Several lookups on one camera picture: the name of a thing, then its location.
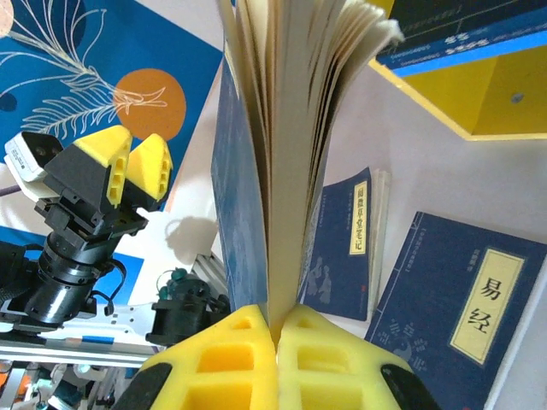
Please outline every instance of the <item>white table surface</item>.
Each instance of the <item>white table surface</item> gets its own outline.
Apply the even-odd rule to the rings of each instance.
[[[139,1],[221,48],[215,0]],[[175,180],[168,212],[149,214],[146,230],[121,242],[119,251],[128,255],[140,255],[146,247],[131,304],[154,301],[159,272],[190,267],[197,252],[207,253],[213,243],[209,169],[217,100],[218,79]],[[547,242],[547,141],[465,142],[369,67],[351,87],[336,120],[325,182],[345,179],[366,166],[392,174],[382,289],[417,210]],[[2,164],[0,183],[9,182],[13,181]],[[30,202],[15,206],[18,195],[4,198],[2,225],[47,234]],[[344,327],[364,334],[362,325]],[[544,340],[547,296],[538,306],[496,410],[547,409]]]

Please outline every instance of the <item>screw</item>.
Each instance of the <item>screw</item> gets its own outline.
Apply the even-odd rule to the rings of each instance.
[[[518,104],[522,101],[522,98],[524,98],[524,94],[521,92],[516,92],[513,96],[511,96],[511,102],[513,104]]]

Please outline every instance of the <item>blue poster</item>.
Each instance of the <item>blue poster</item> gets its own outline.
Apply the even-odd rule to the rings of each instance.
[[[0,142],[122,124],[168,140],[176,175],[220,61],[134,0],[0,0]]]

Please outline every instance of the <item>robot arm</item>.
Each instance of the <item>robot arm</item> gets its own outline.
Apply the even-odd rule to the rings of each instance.
[[[152,134],[131,151],[132,136],[112,126],[67,148],[51,135],[22,132],[6,143],[5,161],[23,193],[36,202],[52,232],[43,246],[0,242],[0,320],[16,333],[53,331],[75,317],[97,313],[93,289],[125,267],[113,259],[124,235],[136,235],[167,200],[173,163],[167,143]],[[26,256],[40,250],[37,260]]]

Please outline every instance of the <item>plant illustration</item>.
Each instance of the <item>plant illustration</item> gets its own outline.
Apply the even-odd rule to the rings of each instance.
[[[87,64],[86,59],[103,32],[106,9],[83,12],[85,9],[80,8],[82,0],[43,0],[43,9],[38,12],[38,2],[33,1],[32,7],[31,0],[12,1],[21,2],[25,12],[32,19],[34,30],[20,23],[15,13],[6,9],[0,2],[0,14],[8,14],[13,20],[9,37],[20,44],[25,44],[30,50],[0,52],[0,70],[9,60],[26,57],[56,67],[59,74],[13,84],[0,91],[0,98],[18,87],[42,81],[60,81],[69,91],[69,94],[59,99],[44,99],[43,106],[35,108],[32,114],[23,120],[22,129],[53,133],[64,139],[69,135],[81,135],[89,126],[99,125],[102,121],[110,123],[120,111],[128,114],[131,107],[167,107],[167,103],[161,100],[165,87],[151,93],[121,90],[102,79],[99,72]],[[59,3],[63,3],[64,6],[64,23],[61,30],[60,27],[54,26],[54,3],[57,13]],[[97,25],[93,40],[86,47],[82,47],[85,48],[83,52],[78,52],[74,34],[82,29],[85,19],[90,18],[100,19],[100,24]]]

